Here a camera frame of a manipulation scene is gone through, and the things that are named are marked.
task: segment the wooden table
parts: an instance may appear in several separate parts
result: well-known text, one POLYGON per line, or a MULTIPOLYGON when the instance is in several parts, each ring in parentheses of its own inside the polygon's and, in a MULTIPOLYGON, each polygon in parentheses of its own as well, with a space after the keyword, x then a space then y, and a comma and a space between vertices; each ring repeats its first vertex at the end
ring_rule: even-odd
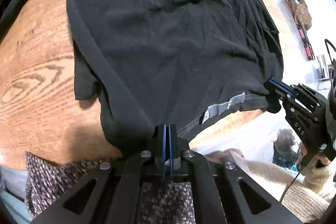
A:
MULTIPOLYGON (((273 0, 263 0, 280 31, 292 34, 273 0)), ((29 0, 0 44, 0 165, 24 170, 24 151, 66 163, 121 156, 100 125, 96 98, 76 101, 66 0, 29 0)), ((261 110, 236 112, 200 133, 191 148, 245 124, 261 110)))

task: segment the gray tag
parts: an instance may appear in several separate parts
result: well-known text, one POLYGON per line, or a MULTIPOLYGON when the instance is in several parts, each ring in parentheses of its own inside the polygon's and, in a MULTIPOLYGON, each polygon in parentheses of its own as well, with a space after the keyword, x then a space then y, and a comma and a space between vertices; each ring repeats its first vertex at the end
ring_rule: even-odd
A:
POLYGON ((207 119, 211 118, 212 116, 217 116, 217 115, 222 114, 224 111, 228 110, 230 106, 243 103, 244 100, 245 100, 245 92, 232 97, 227 102, 209 106, 206 112, 204 113, 202 124, 204 124, 204 122, 207 119))

